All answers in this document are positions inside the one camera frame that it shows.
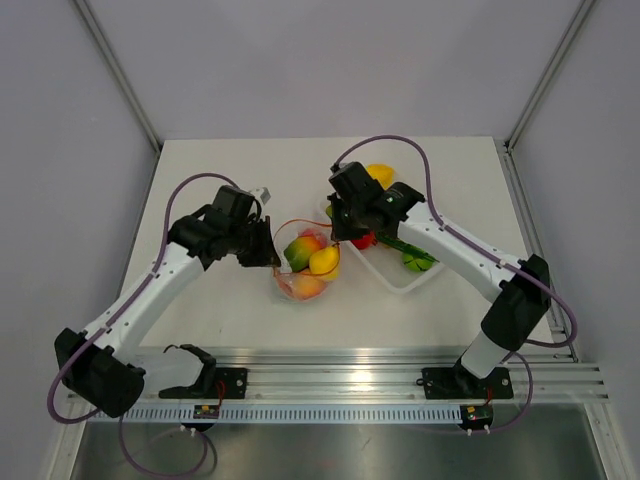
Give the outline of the clear zip bag orange zipper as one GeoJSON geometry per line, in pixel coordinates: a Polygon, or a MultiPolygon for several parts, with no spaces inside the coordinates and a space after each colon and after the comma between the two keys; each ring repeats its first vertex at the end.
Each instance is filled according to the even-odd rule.
{"type": "Polygon", "coordinates": [[[273,280],[288,301],[315,299],[340,275],[341,248],[329,223],[288,220],[276,230],[274,245],[281,265],[273,269],[273,280]]]}

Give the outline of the orange green mango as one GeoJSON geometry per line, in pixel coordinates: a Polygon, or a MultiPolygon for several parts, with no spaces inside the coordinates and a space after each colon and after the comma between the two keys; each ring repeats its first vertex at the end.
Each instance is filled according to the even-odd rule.
{"type": "Polygon", "coordinates": [[[284,256],[291,270],[297,273],[306,269],[311,255],[322,248],[322,242],[315,236],[299,236],[285,248],[284,256]]]}

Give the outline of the peach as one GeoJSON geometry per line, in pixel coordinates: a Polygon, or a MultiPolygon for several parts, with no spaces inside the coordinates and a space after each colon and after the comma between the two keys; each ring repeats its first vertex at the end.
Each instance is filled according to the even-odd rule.
{"type": "Polygon", "coordinates": [[[295,275],[291,282],[291,295],[295,300],[306,301],[321,295],[327,288],[323,280],[309,275],[295,275]]]}

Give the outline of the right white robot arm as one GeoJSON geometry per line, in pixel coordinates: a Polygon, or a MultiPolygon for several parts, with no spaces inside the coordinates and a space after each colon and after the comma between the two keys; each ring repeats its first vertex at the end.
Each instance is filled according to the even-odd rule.
{"type": "Polygon", "coordinates": [[[454,233],[419,191],[403,182],[383,188],[358,162],[331,171],[335,239],[352,240],[368,231],[394,237],[433,256],[490,303],[479,333],[456,363],[436,374],[424,372],[426,397],[498,397],[502,384],[495,369],[525,344],[550,307],[547,263],[537,255],[522,261],[454,233]]]}

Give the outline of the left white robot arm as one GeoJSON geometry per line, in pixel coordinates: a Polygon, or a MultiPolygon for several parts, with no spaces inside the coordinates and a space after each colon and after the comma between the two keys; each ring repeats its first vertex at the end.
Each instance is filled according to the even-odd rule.
{"type": "Polygon", "coordinates": [[[156,259],[96,320],[79,332],[69,328],[54,341],[59,366],[47,397],[52,417],[59,385],[111,418],[140,398],[146,372],[133,363],[135,350],[173,300],[211,265],[229,255],[244,268],[279,266],[265,187],[219,188],[213,201],[176,221],[166,220],[156,259]]]}

